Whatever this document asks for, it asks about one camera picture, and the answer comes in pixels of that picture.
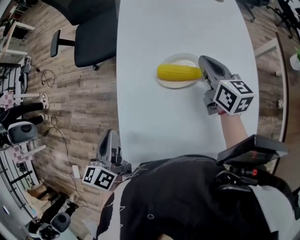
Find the corn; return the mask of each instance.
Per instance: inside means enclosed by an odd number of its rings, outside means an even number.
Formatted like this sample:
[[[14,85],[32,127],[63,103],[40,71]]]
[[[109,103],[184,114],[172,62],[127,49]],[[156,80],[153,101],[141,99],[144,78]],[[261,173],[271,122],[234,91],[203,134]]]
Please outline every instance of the corn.
[[[160,64],[157,68],[157,76],[161,80],[170,82],[184,82],[197,80],[202,77],[202,72],[197,67]]]

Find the wire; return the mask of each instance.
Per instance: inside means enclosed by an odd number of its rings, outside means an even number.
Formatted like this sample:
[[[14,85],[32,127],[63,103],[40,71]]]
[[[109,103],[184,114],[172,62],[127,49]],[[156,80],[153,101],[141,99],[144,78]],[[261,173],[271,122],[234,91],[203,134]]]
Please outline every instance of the wire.
[[[80,208],[88,208],[88,207],[89,207],[88,203],[85,201],[85,199],[80,195],[80,193],[79,193],[78,190],[77,190],[77,185],[76,185],[76,183],[75,183],[75,180],[72,178],[72,173],[73,173],[73,172],[70,172],[70,177],[71,177],[71,179],[72,179],[73,182],[74,182],[75,190],[76,190],[76,192],[78,193],[78,195],[82,198],[82,200],[83,200],[83,201],[85,202],[85,204],[86,204],[86,206],[80,206]]]
[[[51,124],[52,124],[52,127],[50,127],[48,130],[46,130],[46,131],[43,133],[43,135],[42,135],[41,137],[43,137],[43,136],[46,137],[47,134],[49,133],[49,131],[50,131],[51,128],[56,129],[56,130],[60,133],[62,139],[63,139],[64,142],[65,142],[65,147],[66,147],[66,151],[67,151],[67,160],[69,161],[69,164],[70,164],[70,166],[72,167],[73,165],[71,164],[71,161],[70,161],[70,159],[69,159],[69,151],[68,151],[68,148],[67,148],[67,141],[66,141],[64,135],[62,134],[62,132],[61,132],[60,130],[57,129],[57,127],[56,127],[56,125],[57,125],[57,118],[56,118],[56,116],[54,116],[54,115],[51,116]],[[80,193],[79,193],[78,190],[77,190],[77,185],[76,185],[74,179],[72,178],[72,173],[73,173],[73,172],[70,173],[70,178],[71,178],[72,181],[74,182],[75,190],[76,190],[77,194],[82,198],[82,200],[83,200],[83,201],[85,202],[85,204],[86,204],[86,206],[79,206],[79,208],[83,208],[83,207],[88,208],[88,207],[89,207],[88,203],[85,201],[85,199],[80,195]]]
[[[55,75],[55,73],[52,70],[45,69],[45,70],[41,71],[38,67],[34,66],[33,64],[31,64],[31,65],[36,69],[36,71],[38,73],[40,73],[40,72],[42,73],[42,75],[41,75],[41,83],[42,83],[42,85],[44,85],[43,77],[45,78],[45,81],[46,81],[48,87],[52,87],[54,85],[55,79],[56,79],[56,75]],[[49,71],[49,72],[53,73],[54,80],[53,80],[52,84],[49,84],[49,82],[48,82],[48,78],[46,77],[46,74],[45,74],[46,71]]]

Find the wooden floor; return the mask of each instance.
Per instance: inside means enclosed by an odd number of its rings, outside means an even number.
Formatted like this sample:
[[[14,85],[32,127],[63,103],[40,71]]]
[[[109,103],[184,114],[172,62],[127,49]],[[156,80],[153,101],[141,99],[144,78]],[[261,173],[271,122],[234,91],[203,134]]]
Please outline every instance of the wooden floor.
[[[275,32],[286,32],[278,28],[279,21],[266,7],[253,9],[256,21],[251,23],[243,6],[240,9],[253,43],[257,48],[275,37]],[[56,74],[53,87],[41,85],[41,74],[34,69],[29,75],[28,93],[47,93],[50,99],[49,115],[57,117],[57,128],[63,133],[72,164],[79,165],[81,174],[89,159],[96,153],[97,143],[107,129],[118,130],[117,92],[116,92],[116,59],[106,61],[99,71],[90,67],[76,68],[74,65],[74,49],[65,48],[56,58],[50,58],[50,42],[53,33],[61,29],[61,37],[73,40],[75,26],[57,10],[39,2],[25,13],[23,23],[34,26],[24,45],[32,56],[32,64],[41,70],[50,69]],[[279,138],[282,112],[277,109],[277,101],[282,99],[282,80],[271,74],[279,69],[279,61],[275,55],[262,57],[257,62],[260,87],[260,118],[258,132],[274,139]],[[51,127],[51,123],[43,123],[38,127],[42,133]],[[45,139],[47,149],[35,155],[34,166],[38,176],[47,185],[58,191],[71,194],[75,186],[70,178],[72,168],[66,158],[64,141],[58,131],[51,129]],[[99,221],[104,194],[83,186],[76,180],[77,189],[89,207],[82,207],[72,216],[71,229],[79,237],[84,238],[88,230],[82,220],[86,218]]]

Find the black office chair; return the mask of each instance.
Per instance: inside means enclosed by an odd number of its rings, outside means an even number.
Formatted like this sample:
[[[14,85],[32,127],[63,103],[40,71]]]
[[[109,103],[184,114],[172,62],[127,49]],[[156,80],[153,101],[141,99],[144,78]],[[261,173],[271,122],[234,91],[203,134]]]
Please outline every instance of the black office chair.
[[[252,12],[251,9],[255,7],[262,7],[262,6],[266,6],[270,3],[270,0],[240,0],[241,4],[244,5],[245,9],[250,13],[250,15],[252,16],[252,18],[250,19],[250,22],[254,22],[255,20],[255,16]]]
[[[296,34],[299,38],[297,29],[300,28],[300,23],[295,17],[294,12],[288,4],[288,1],[278,0],[278,3],[280,5],[281,10],[279,8],[274,9],[270,6],[267,6],[268,9],[272,9],[281,18],[281,22],[276,24],[276,26],[279,27],[282,23],[285,23],[287,30],[290,33],[289,38],[293,38],[291,28],[293,28],[296,31]]]
[[[42,0],[60,11],[76,29],[75,41],[60,38],[58,30],[51,42],[50,56],[55,57],[59,45],[74,46],[75,65],[93,66],[117,53],[118,19],[114,0]]]
[[[298,16],[300,16],[300,7],[299,8],[295,8],[295,10],[298,13]]]

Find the chair armrest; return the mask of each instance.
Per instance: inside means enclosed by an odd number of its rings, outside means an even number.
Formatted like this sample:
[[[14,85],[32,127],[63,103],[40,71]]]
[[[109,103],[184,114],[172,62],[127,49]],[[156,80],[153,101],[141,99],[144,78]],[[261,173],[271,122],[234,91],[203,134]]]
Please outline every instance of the chair armrest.
[[[75,41],[60,38],[60,30],[57,30],[52,37],[51,47],[50,47],[50,57],[53,58],[57,55],[59,45],[75,46]]]

